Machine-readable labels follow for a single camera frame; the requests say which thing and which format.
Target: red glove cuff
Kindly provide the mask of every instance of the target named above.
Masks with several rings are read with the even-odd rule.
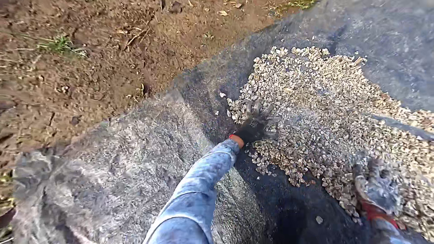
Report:
[[[367,202],[362,202],[363,210],[366,211],[368,215],[368,220],[372,221],[377,218],[382,218],[386,220],[387,222],[391,223],[395,228],[399,229],[398,225],[396,224],[396,220],[394,220],[392,217],[387,215],[385,212],[383,212],[381,209],[376,207],[375,205],[369,204]]]

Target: black work glove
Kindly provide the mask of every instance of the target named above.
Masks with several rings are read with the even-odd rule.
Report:
[[[234,135],[240,137],[243,140],[244,144],[263,139],[277,139],[278,137],[276,132],[265,132],[264,129],[269,124],[279,121],[280,118],[275,117],[273,119],[265,119],[273,109],[273,105],[268,106],[268,108],[260,114],[259,111],[262,106],[261,103],[261,98],[256,100],[255,106],[253,106],[253,112],[252,101],[247,103],[248,118],[242,123],[241,128],[234,133]]]

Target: wrist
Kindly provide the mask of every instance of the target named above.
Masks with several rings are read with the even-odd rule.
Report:
[[[241,139],[241,137],[231,134],[229,136],[229,139],[235,141],[238,144],[238,147],[241,149],[244,146],[244,141]]]

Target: gray glove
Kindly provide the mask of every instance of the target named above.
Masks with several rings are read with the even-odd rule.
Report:
[[[398,186],[391,179],[389,170],[380,170],[383,166],[384,161],[381,159],[370,160],[369,176],[366,178],[362,166],[357,164],[353,170],[356,193],[364,208],[369,204],[383,210],[387,215],[397,214],[401,203]]]

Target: grass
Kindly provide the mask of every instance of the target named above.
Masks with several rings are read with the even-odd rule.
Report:
[[[74,48],[68,36],[56,36],[53,39],[40,38],[45,43],[39,43],[37,47],[52,53],[73,53],[81,57],[87,57],[87,52],[81,48]]]
[[[293,8],[298,8],[301,10],[311,8],[316,2],[317,0],[290,0],[287,3],[276,4],[275,2],[269,1],[264,8],[268,9],[270,12],[273,12],[275,16],[282,16],[288,10]]]
[[[212,40],[214,39],[214,36],[211,34],[211,32],[208,31],[207,33],[204,34],[204,38]]]
[[[15,207],[15,200],[12,197],[12,171],[0,175],[0,216]],[[12,237],[12,226],[0,229],[0,242],[9,240]]]
[[[316,0],[291,0],[288,5],[290,7],[298,7],[300,9],[308,9],[316,3]]]

